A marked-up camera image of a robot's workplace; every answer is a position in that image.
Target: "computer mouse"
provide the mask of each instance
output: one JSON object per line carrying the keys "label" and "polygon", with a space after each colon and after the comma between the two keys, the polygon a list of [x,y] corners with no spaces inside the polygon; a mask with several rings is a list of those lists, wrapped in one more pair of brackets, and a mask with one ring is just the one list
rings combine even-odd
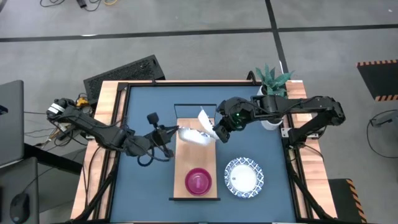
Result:
{"label": "computer mouse", "polygon": [[17,194],[10,204],[10,218],[15,224],[26,222],[29,218],[29,196],[26,193]]}

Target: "white pot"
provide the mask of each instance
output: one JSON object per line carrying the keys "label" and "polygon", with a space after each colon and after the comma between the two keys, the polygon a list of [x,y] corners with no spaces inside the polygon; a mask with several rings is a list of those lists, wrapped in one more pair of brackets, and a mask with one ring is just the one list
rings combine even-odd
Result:
{"label": "white pot", "polygon": [[[263,95],[264,95],[264,94],[262,94],[261,87],[262,87],[262,86],[260,86],[260,89],[259,89],[259,91],[257,92],[257,96],[263,96]],[[282,120],[281,120],[280,122],[278,122],[277,124],[273,124],[273,123],[271,123],[271,122],[269,122],[269,121],[261,121],[261,125],[262,125],[266,130],[272,131],[272,130],[277,129],[277,128],[279,127],[279,125],[282,124],[283,121],[284,121],[284,120],[282,119]]]}

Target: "magenta bowl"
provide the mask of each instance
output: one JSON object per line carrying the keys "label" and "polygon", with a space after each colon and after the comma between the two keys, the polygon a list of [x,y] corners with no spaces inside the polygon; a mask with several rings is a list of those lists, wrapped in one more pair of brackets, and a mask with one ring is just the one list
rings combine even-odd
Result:
{"label": "magenta bowl", "polygon": [[194,168],[185,177],[185,187],[194,196],[202,196],[211,188],[211,176],[207,170]]}

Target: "concrete floor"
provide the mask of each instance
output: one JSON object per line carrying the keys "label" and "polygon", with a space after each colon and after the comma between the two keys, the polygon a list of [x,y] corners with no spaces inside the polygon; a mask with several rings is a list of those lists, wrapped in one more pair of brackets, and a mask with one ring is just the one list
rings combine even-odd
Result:
{"label": "concrete floor", "polygon": [[[271,3],[278,27],[398,21],[398,2],[390,0]],[[119,0],[111,7],[102,3],[91,13],[79,9],[75,1],[42,8],[39,0],[8,0],[0,11],[0,38],[270,27],[262,0]],[[374,102],[355,64],[396,59],[398,29],[289,32],[280,33],[280,38],[289,70],[295,70],[293,79],[304,81],[307,95],[332,96],[345,110],[345,124],[328,128],[320,140],[329,178],[354,180],[369,222],[395,223],[398,165],[395,159],[370,151],[366,125],[373,115],[396,108],[397,103]],[[156,55],[169,80],[242,79],[264,63],[280,71],[271,33],[1,42],[0,83],[24,80],[25,110],[44,112],[54,98],[75,98],[84,92],[84,79],[151,54]],[[49,127],[40,115],[25,116],[26,131]],[[398,156],[393,132],[388,125],[372,129],[371,141],[380,152]],[[25,139],[31,144],[43,140]],[[53,152],[73,156],[70,153],[80,148],[71,144]],[[78,177],[55,171],[43,175],[39,182],[50,182],[40,185],[40,209],[61,204],[41,213],[40,222],[68,220]]]}

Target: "wooden table frame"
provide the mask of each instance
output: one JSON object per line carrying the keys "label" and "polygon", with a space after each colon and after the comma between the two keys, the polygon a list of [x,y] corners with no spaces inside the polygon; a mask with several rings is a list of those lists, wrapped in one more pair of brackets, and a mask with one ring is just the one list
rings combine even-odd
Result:
{"label": "wooden table frame", "polygon": [[[128,85],[136,86],[178,86],[178,85],[236,85],[236,86],[248,86],[248,85],[259,85],[257,82],[251,80],[157,80],[154,82],[150,80],[140,81],[104,81],[101,89],[101,93],[98,99],[98,105],[95,113],[95,119],[105,124],[115,123],[123,118],[124,112],[126,112],[126,96],[129,96],[129,89],[126,88]],[[306,98],[306,93],[302,81],[289,80],[286,83],[287,95],[289,98]],[[310,114],[293,114],[292,122],[295,128],[301,127],[307,121],[312,118]],[[288,126],[287,119],[284,122],[285,127]],[[316,150],[320,151],[320,147],[317,140],[308,139],[307,145],[312,146]],[[87,146],[84,166],[86,172],[86,178],[88,177],[88,166],[91,159],[93,158],[91,165],[90,183],[88,188],[88,201],[94,197],[98,191],[100,182],[104,180],[105,176],[110,172],[114,160],[118,160],[118,154],[115,152],[106,152],[104,149],[100,149],[95,155],[98,145],[95,141],[90,141]],[[322,158],[313,151],[306,148],[301,149],[297,153],[290,152],[285,153],[285,156],[295,158],[293,166],[294,169],[301,175],[300,177],[306,183],[308,190],[314,196],[316,201],[323,207],[323,209],[332,217],[336,216],[336,210],[331,196],[328,179],[326,176],[325,166]],[[103,194],[100,206],[97,206],[96,210],[91,214],[90,219],[104,219],[110,217],[111,201],[113,198],[113,187],[114,183],[111,184],[106,192]],[[313,212],[310,211],[306,200],[303,198],[301,191],[295,186],[290,180],[291,193],[294,201],[295,216],[296,218],[312,218]],[[76,218],[85,208],[85,184],[83,180],[83,174],[80,175],[78,188],[76,191],[75,202],[73,204],[71,218]]]}

